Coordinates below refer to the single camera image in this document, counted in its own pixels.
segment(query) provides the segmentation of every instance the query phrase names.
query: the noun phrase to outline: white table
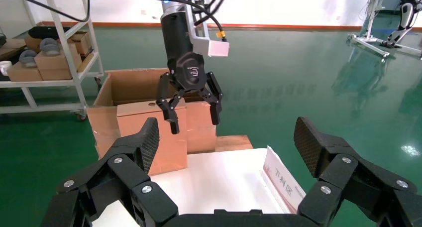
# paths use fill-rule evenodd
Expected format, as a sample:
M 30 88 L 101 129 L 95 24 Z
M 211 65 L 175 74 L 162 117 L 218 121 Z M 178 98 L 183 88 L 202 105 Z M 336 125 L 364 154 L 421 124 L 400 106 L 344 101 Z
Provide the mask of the white table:
M 179 207 L 179 214 L 210 214 L 214 209 L 266 214 L 289 213 L 263 172 L 267 149 L 188 155 L 188 168 L 152 176 Z M 136 227 L 120 202 L 109 205 L 94 227 Z

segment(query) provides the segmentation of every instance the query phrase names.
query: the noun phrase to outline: black cable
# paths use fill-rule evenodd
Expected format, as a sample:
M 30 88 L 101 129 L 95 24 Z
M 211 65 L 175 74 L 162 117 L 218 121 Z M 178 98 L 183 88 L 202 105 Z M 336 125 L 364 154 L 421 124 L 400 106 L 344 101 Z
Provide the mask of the black cable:
M 223 2 L 224 2 L 224 0 L 220 0 L 219 2 L 218 2 L 218 4 L 215 6 L 215 8 L 214 8 L 214 10 L 211 12 L 211 15 L 214 15 L 217 11 L 218 11 L 218 9 L 220 8 L 220 6 L 223 4 Z M 210 16 L 208 15 L 208 16 L 205 16 L 205 17 L 203 17 L 203 18 L 201 18 L 201 19 L 199 19 L 199 20 L 197 20 L 195 23 L 194 23 L 194 25 L 199 25 L 199 24 L 201 24 L 201 23 L 203 23 L 204 21 L 206 21 L 207 19 L 209 19 L 210 18 Z
M 36 1 L 36 0 L 26 0 L 26 1 L 29 1 L 29 2 L 31 2 L 31 3 L 34 3 L 34 4 L 36 4 L 36 5 L 41 6 L 41 7 L 43 7 L 43 8 L 49 9 L 49 10 L 50 10 L 50 11 L 52 11 L 52 12 L 56 12 L 56 13 L 58 13 L 58 14 L 61 14 L 62 16 L 65 16 L 65 17 L 67 17 L 67 18 L 69 18 L 69 19 L 73 19 L 73 20 L 76 20 L 76 21 L 79 21 L 79 22 L 86 22 L 86 21 L 88 21 L 88 20 L 90 19 L 90 0 L 88 0 L 88 5 L 87 5 L 87 17 L 85 17 L 85 19 L 78 19 L 78 18 L 75 18 L 75 17 L 73 17 L 73 16 L 71 16 L 71 15 L 68 15 L 68 14 L 66 14 L 66 13 L 63 13 L 63 12 L 59 11 L 59 10 L 56 10 L 56 9 L 54 9 L 54 8 L 51 8 L 51 7 L 49 7 L 48 5 L 45 5 L 45 4 L 43 4 L 43 3 L 40 3 L 40 2 L 38 2 L 38 1 Z
M 210 18 L 210 19 L 212 19 L 214 21 L 214 23 L 217 25 L 217 27 L 218 27 L 218 29 L 220 31 L 223 31 L 223 27 L 221 26 L 221 24 L 219 23 L 219 21 L 210 12 L 208 12 L 208 10 L 206 10 L 204 7 L 202 7 L 202 6 L 198 5 L 198 4 L 195 4 L 195 3 L 191 2 L 191 1 L 187 1 L 187 0 L 168 0 L 168 1 L 179 2 L 179 3 L 183 3 L 183 4 L 188 4 L 188 5 L 191 5 L 191 6 L 195 7 L 195 8 L 197 8 L 197 9 L 199 9 L 200 11 L 204 12 L 208 16 L 208 18 Z M 223 36 L 221 39 L 223 41 L 226 41 L 225 36 Z

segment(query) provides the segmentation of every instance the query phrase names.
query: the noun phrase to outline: white cylinder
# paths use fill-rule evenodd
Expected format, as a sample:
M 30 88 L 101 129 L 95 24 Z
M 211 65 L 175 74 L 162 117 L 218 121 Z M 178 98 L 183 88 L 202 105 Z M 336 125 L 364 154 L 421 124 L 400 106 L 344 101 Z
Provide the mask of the white cylinder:
M 1 61 L 0 62 L 0 72 L 4 76 L 7 76 L 7 70 L 12 67 L 12 62 L 10 61 Z

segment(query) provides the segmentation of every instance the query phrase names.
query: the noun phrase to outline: green epoxy floor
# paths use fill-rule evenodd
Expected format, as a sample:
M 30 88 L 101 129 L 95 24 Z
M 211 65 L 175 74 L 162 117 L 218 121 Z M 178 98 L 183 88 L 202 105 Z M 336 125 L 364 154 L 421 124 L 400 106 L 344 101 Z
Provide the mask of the green epoxy floor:
M 395 18 L 381 19 L 378 24 Z M 166 66 L 159 29 L 98 28 L 107 70 Z M 380 57 L 345 44 L 348 32 L 227 31 L 230 56 L 206 58 L 224 91 L 218 135 L 249 136 L 255 148 L 270 145 L 309 190 L 309 174 L 293 142 L 298 116 L 346 139 L 369 161 L 412 180 L 422 190 L 422 63 L 394 54 Z M 389 31 L 378 29 L 385 38 Z M 417 47 L 421 34 L 402 44 Z M 83 82 L 87 99 L 97 94 Z M 35 98 L 74 100 L 71 89 L 33 89 Z M 1 102 L 22 100 L 17 90 Z M 55 185 L 97 160 L 89 122 L 63 113 L 0 117 L 0 203 L 4 226 L 37 226 Z M 332 226 L 375 226 L 344 203 Z

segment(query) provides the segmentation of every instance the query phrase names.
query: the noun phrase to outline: open cardboard box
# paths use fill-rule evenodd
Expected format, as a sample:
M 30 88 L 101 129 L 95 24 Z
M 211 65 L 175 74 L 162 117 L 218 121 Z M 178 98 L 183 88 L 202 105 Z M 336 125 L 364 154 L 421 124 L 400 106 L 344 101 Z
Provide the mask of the open cardboard box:
M 160 144 L 150 175 L 186 168 L 188 152 L 215 149 L 210 107 L 195 94 L 179 102 L 176 113 L 180 133 L 171 133 L 170 124 L 155 105 L 160 75 L 167 71 L 165 68 L 107 72 L 94 106 L 87 109 L 100 158 L 117 138 L 137 133 L 148 117 L 156 117 L 160 129 Z M 168 97 L 174 92 L 169 86 Z

